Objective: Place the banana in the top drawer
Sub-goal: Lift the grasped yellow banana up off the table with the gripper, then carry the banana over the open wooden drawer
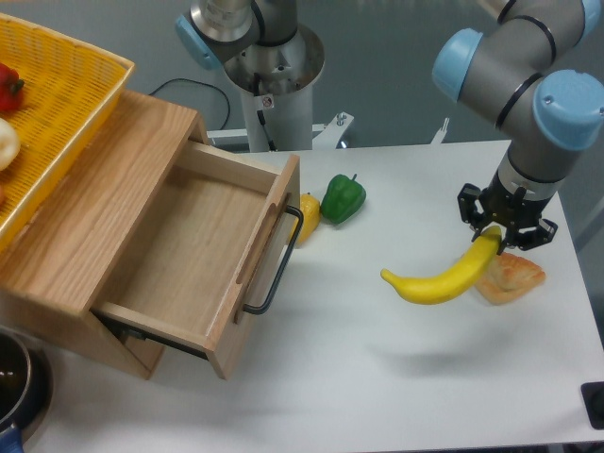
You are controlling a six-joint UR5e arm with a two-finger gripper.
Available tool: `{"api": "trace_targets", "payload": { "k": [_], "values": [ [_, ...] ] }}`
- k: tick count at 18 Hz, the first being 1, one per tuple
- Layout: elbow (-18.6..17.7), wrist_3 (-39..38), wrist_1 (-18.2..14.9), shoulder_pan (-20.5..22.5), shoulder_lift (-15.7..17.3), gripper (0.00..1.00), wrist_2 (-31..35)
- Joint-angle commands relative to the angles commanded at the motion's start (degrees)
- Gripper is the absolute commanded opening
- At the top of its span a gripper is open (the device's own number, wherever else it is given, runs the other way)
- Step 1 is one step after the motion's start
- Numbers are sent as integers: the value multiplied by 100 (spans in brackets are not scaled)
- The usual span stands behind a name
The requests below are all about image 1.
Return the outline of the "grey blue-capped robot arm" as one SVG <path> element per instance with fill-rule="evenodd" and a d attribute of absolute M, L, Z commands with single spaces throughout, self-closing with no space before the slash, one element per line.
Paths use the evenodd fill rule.
<path fill-rule="evenodd" d="M 603 126 L 603 87 L 553 63 L 597 25 L 597 1 L 486 1 L 498 29 L 466 28 L 439 52 L 434 84 L 510 137 L 490 185 L 465 185 L 462 220 L 481 232 L 505 228 L 502 244 L 521 250 L 550 243 L 556 225 L 542 215 L 580 154 Z M 221 68 L 239 89 L 250 149 L 312 145 L 312 86 L 324 69 L 319 38 L 293 1 L 196 1 L 176 33 L 203 68 Z"/>

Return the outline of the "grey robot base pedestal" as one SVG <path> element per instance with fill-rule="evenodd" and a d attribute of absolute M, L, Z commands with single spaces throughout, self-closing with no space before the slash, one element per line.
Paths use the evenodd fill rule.
<path fill-rule="evenodd" d="M 226 63 L 226 75 L 240 93 L 251 152 L 311 148 L 312 88 L 324 65 L 324 46 L 304 25 L 288 42 L 251 45 Z"/>

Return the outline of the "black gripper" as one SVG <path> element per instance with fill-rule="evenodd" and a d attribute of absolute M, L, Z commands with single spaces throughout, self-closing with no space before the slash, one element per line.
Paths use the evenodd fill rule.
<path fill-rule="evenodd" d="M 542 201 L 528 200 L 527 195 L 528 191 L 523 187 L 510 193 L 500 181 L 493 181 L 483 191 L 465 183 L 457 195 L 457 202 L 461 220 L 473 231 L 472 242 L 485 227 L 497 223 L 506 228 L 498 248 L 499 255 L 507 248 L 528 251 L 551 243 L 558 225 L 540 219 Z"/>

